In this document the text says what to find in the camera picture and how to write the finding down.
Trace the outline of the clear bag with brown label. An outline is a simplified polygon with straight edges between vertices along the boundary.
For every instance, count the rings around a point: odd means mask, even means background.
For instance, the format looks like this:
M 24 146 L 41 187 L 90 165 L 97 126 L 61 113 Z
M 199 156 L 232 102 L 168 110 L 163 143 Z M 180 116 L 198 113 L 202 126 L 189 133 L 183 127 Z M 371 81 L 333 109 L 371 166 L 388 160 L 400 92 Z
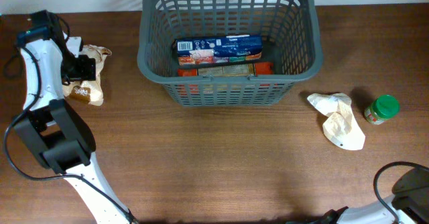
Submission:
M 112 55 L 112 51 L 105 47 L 84 45 L 80 55 L 95 59 L 96 79 L 72 82 L 68 86 L 63 85 L 64 96 L 99 107 L 104 101 L 101 71 L 104 68 L 106 58 Z

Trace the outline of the blue carton box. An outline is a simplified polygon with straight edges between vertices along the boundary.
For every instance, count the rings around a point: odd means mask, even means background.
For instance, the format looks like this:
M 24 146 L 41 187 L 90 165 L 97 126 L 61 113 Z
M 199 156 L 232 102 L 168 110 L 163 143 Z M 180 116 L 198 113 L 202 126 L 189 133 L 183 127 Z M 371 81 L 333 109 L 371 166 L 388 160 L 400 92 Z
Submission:
M 260 35 L 184 38 L 176 51 L 180 66 L 244 62 L 261 58 L 263 42 Z

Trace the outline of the orange pasta packet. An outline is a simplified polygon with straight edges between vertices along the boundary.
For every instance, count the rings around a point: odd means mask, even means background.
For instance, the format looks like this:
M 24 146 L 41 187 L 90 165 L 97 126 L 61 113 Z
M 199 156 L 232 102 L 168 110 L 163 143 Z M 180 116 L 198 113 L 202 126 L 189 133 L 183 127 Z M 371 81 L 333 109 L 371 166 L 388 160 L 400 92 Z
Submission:
M 228 66 L 216 66 L 209 68 L 179 69 L 178 76 L 203 76 L 203 77 L 232 77 L 232 76 L 258 76 L 274 74 L 274 65 L 272 62 L 258 62 L 249 64 L 237 64 Z M 215 87 L 205 85 L 202 88 L 202 94 L 213 94 Z M 185 85 L 176 85 L 175 89 L 180 96 L 187 94 Z M 221 85 L 218 91 L 226 92 L 227 86 Z M 198 85 L 188 85 L 188 92 L 191 95 L 199 95 L 200 87 Z

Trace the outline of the grey plastic shopping basket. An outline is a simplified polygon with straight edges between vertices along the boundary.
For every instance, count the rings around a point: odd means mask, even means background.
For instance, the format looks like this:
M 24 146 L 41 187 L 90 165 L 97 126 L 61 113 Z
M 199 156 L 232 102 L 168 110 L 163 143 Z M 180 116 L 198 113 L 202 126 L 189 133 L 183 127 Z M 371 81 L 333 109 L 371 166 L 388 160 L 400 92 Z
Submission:
M 178 74 L 177 40 L 244 34 L 261 36 L 272 74 Z M 322 63 L 314 0 L 142 0 L 138 68 L 182 106 L 272 105 Z

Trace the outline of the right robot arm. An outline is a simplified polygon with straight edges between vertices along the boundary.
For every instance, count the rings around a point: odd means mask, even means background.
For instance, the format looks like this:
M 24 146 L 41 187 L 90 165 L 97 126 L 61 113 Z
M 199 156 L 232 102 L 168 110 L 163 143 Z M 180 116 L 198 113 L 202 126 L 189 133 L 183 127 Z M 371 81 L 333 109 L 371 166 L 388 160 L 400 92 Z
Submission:
M 391 195 L 382 198 L 378 182 L 386 170 L 406 166 L 407 171 L 394 184 Z M 310 224 L 428 224 L 428 167 L 413 162 L 391 162 L 381 167 L 373 179 L 377 200 L 359 208 L 329 210 Z

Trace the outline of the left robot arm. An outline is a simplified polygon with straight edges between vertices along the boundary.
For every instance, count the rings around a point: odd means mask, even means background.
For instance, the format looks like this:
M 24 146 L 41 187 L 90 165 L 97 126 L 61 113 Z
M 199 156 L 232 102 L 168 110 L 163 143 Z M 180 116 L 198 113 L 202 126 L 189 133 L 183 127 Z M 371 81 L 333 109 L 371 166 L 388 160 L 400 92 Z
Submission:
M 117 198 L 97 162 L 96 141 L 89 126 L 66 102 L 63 88 L 95 80 L 98 57 L 84 52 L 81 38 L 47 10 L 32 13 L 31 28 L 17 35 L 25 62 L 27 94 L 23 111 L 5 130 L 14 130 L 36 161 L 64 179 L 80 195 L 97 223 L 136 223 Z

